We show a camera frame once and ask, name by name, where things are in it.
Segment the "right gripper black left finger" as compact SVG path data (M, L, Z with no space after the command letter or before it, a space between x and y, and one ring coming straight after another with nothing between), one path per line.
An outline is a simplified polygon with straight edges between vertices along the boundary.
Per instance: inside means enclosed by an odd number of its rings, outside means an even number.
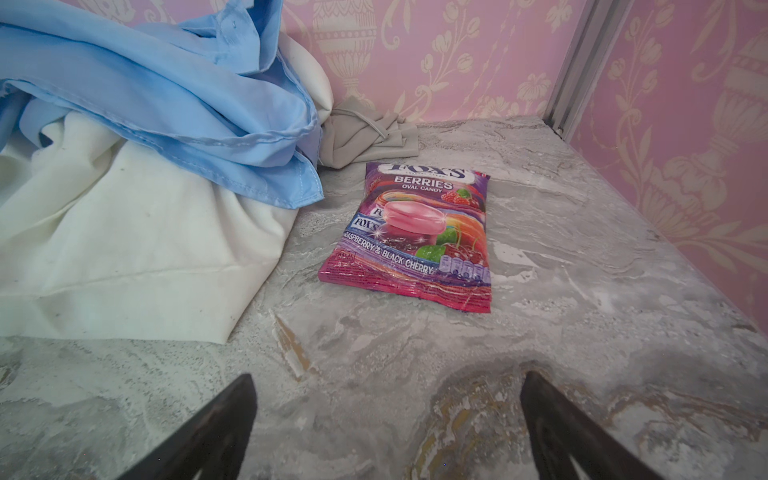
M257 408L252 376L242 374L120 477L236 479Z

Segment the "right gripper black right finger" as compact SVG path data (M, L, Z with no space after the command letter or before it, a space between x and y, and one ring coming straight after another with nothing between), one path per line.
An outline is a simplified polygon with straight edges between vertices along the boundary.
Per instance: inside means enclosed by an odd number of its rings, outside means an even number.
M520 402L541 479L658 479L536 371L526 373Z

